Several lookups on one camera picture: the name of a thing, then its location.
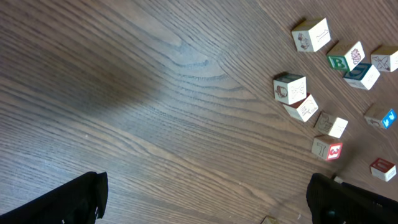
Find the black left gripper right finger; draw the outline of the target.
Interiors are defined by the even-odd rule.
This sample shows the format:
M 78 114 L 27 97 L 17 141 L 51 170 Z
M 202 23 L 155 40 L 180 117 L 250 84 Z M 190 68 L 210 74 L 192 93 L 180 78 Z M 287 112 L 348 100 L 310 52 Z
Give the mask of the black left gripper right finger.
M 397 202 L 314 173 L 306 199 L 313 224 L 397 224 Z

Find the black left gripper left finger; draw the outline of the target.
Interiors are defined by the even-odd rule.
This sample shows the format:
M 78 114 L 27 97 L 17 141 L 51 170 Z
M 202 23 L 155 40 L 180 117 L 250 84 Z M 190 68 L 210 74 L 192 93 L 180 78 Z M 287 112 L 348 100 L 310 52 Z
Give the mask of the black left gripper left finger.
M 87 172 L 1 215 L 1 223 L 94 223 L 104 216 L 107 173 Z

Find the red three wooden block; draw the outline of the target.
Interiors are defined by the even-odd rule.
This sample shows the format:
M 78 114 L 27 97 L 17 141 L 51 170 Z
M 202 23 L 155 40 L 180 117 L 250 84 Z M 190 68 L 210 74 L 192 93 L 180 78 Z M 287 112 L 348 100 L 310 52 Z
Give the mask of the red three wooden block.
M 340 157 L 343 142 L 331 136 L 322 135 L 313 139 L 312 153 L 319 158 L 330 161 Z

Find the blue X wooden block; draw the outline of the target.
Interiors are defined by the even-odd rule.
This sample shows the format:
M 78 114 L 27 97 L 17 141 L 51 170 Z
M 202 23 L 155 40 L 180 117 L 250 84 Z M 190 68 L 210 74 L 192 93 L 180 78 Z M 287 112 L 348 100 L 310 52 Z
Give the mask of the blue X wooden block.
M 385 182 L 390 181 L 396 174 L 396 165 L 385 159 L 377 158 L 370 165 L 371 174 Z

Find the green letter wooden block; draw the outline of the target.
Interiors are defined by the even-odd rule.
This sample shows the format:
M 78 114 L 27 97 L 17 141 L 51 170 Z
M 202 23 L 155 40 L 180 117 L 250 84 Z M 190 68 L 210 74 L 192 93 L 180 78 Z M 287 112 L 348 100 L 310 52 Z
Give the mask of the green letter wooden block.
M 266 216 L 261 224 L 279 224 L 278 220 L 274 217 Z

